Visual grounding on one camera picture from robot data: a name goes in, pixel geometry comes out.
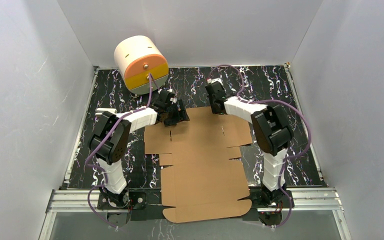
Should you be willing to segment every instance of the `black marble floor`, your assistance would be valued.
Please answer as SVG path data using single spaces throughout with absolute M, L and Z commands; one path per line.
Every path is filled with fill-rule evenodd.
M 246 84 L 242 93 L 243 98 L 252 101 L 277 99 L 296 106 L 283 66 L 249 66 L 240 69 L 244 72 Z M 187 108 L 209 106 L 204 86 L 210 70 L 210 67 L 171 68 L 164 87 L 174 89 L 177 98 L 183 99 Z M 235 93 L 239 89 L 239 77 L 231 69 L 222 67 L 215 72 L 214 77 L 223 79 L 228 93 Z M 96 109 L 115 108 L 118 113 L 122 113 L 146 105 L 147 101 L 148 95 L 135 96 L 127 90 L 118 70 L 98 71 L 69 179 L 69 189 L 90 189 L 103 182 L 103 176 L 97 171 L 91 168 L 83 171 L 85 159 L 90 153 L 87 144 L 98 120 L 95 117 Z M 294 155 L 306 146 L 307 136 L 300 118 L 289 109 L 286 109 L 286 112 L 294 131 L 288 155 Z M 253 144 L 241 147 L 241 161 L 248 185 L 259 186 L 264 170 L 263 152 L 255 143 L 255 137 L 252 138 Z M 130 188 L 159 188 L 161 187 L 159 156 L 145 155 L 143 139 L 143 129 L 130 134 L 128 151 L 122 161 L 124 174 Z M 308 152 L 300 159 L 288 161 L 285 179 L 288 185 L 321 185 L 313 154 Z

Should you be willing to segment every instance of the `cardboard box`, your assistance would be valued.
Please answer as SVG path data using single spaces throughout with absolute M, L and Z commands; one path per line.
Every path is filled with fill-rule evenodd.
M 239 146 L 252 143 L 247 121 L 212 114 L 210 107 L 188 108 L 190 121 L 147 126 L 146 154 L 160 154 L 161 197 L 166 219 L 174 223 L 246 214 L 249 196 Z

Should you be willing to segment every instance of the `purple cable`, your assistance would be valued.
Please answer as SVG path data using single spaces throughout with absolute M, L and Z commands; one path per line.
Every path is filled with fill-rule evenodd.
M 149 77 L 152 79 L 152 82 L 153 82 L 153 84 L 155 85 L 156 90 L 157 90 L 157 91 L 160 90 L 160 87 L 159 87 L 159 86 L 157 85 L 157 83 L 155 82 L 154 77 L 152 76 L 151 73 L 149 74 Z
M 115 123 L 114 123 L 114 126 L 112 126 L 112 128 L 109 130 L 108 134 L 103 138 L 103 140 L 100 142 L 100 144 L 89 154 L 89 156 L 87 156 L 86 160 L 84 161 L 84 166 L 83 166 L 83 171 L 86 170 L 86 166 L 87 167 L 90 167 L 90 168 L 100 168 L 99 170 L 103 170 L 102 167 L 98 166 L 98 165 L 93 165 L 93 164 L 89 164 L 89 161 L 92 159 L 93 156 L 95 156 L 95 154 L 97 154 L 97 152 L 99 151 L 99 149 L 101 149 L 101 147 L 104 145 L 104 143 L 110 138 L 111 134 L 113 134 L 113 132 L 116 130 L 117 126 L 119 125 L 119 123 L 127 116 L 131 115 L 132 112 L 128 112 L 126 114 L 124 114 L 123 116 L 121 116 Z
M 102 221 L 106 222 L 108 225 L 110 225 L 111 227 L 115 228 L 116 230 L 119 229 L 119 227 L 113 223 L 111 223 L 110 221 L 108 221 L 107 219 L 105 219 L 105 217 L 101 216 L 96 210 L 95 208 L 92 206 L 92 203 L 91 203 L 91 193 L 93 192 L 93 190 L 97 189 L 97 188 L 103 188 L 104 185 L 101 184 L 101 185 L 96 185 L 94 187 L 92 187 L 89 191 L 89 193 L 87 194 L 87 204 L 89 204 L 89 207 L 90 209 L 92 210 L 92 212 L 97 215 Z
M 147 108 L 150 106 L 151 98 L 152 98 L 152 79 L 154 78 L 152 77 L 151 73 L 148 74 L 148 79 L 149 79 L 149 98 L 148 98 L 148 103 L 146 104 Z
M 244 100 L 244 99 L 240 99 L 240 101 L 243 102 L 243 103 L 247 103 L 247 104 L 267 104 L 267 103 L 282 104 L 282 105 L 290 108 L 291 110 L 293 110 L 296 114 L 298 114 L 299 117 L 304 122 L 304 125 L 307 127 L 308 143 L 305 146 L 304 150 L 302 152 L 298 153 L 297 155 L 287 156 L 282 161 L 282 167 L 280 169 L 280 176 L 279 176 L 279 179 L 277 181 L 277 184 L 280 186 L 281 185 L 281 179 L 282 179 L 282 176 L 283 176 L 284 170 L 285 170 L 285 163 L 286 163 L 286 161 L 290 160 L 290 159 L 296 159 L 296 158 L 302 157 L 310 149 L 310 144 L 311 144 L 312 136 L 311 136 L 311 130 L 310 130 L 309 124 L 308 124 L 307 120 L 305 119 L 305 117 L 303 116 L 303 114 L 300 111 L 298 111 L 298 109 L 296 109 L 295 107 L 293 107 L 292 105 L 290 105 L 289 103 L 286 103 L 284 101 L 275 100 L 275 99 L 268 99 L 268 100 L 261 100 L 261 101 L 247 101 L 247 100 Z M 289 217 L 291 216 L 291 213 L 292 213 L 292 200 L 291 200 L 291 197 L 288 195 L 288 193 L 283 188 L 280 188 L 280 190 L 282 191 L 283 194 L 285 194 L 287 196 L 287 199 L 289 200 L 289 211 L 287 213 L 287 216 L 286 216 L 285 220 L 283 222 L 279 223 L 278 225 L 276 225 L 275 227 L 280 227 L 280 226 L 284 225 L 288 221 L 288 219 L 289 219 Z
M 229 67 L 229 68 L 232 68 L 234 70 L 236 70 L 237 74 L 239 74 L 239 77 L 240 77 L 240 81 L 242 82 L 242 86 L 240 87 L 240 90 L 236 93 L 236 96 L 239 97 L 241 95 L 241 93 L 244 91 L 245 89 L 245 83 L 244 83 L 244 77 L 242 76 L 242 73 L 241 71 L 237 68 L 237 67 L 234 67 L 232 65 L 229 65 L 229 64 L 221 64 L 221 65 L 218 65 L 218 66 L 215 66 L 211 69 L 211 71 L 209 72 L 208 76 L 211 78 L 211 75 L 213 74 L 214 70 L 220 68 L 220 67 Z
M 87 165 L 89 168 L 93 168 L 93 169 L 97 169 L 97 170 L 100 170 L 103 174 L 103 178 L 105 179 L 105 182 L 108 183 L 108 175 L 107 173 L 105 172 L 105 169 L 99 165 L 94 165 L 94 164 L 88 164 Z

